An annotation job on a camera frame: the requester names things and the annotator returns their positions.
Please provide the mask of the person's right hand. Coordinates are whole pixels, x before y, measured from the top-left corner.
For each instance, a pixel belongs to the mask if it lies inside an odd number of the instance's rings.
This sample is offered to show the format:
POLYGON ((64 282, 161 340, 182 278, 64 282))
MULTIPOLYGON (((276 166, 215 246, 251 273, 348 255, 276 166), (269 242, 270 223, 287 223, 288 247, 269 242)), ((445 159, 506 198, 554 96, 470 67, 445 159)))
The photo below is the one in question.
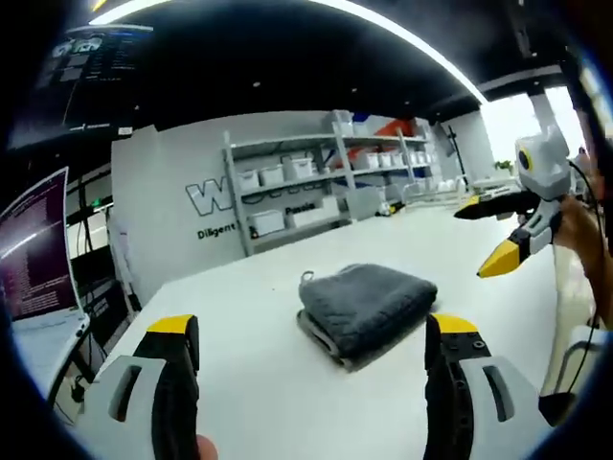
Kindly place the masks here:
POLYGON ((612 312, 612 258, 590 213, 574 197, 561 201, 562 220, 554 242, 576 253, 593 292, 596 313, 609 323, 612 312))

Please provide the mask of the person's left hand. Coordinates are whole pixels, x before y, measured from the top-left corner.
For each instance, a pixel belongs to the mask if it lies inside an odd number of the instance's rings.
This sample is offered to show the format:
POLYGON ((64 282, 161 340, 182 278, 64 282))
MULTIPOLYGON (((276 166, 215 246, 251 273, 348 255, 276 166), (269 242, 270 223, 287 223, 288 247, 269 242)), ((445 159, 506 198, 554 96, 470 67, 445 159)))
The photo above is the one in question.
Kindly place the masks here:
POLYGON ((200 460, 217 460, 218 452, 215 444, 206 436, 197 434, 196 442, 200 460))

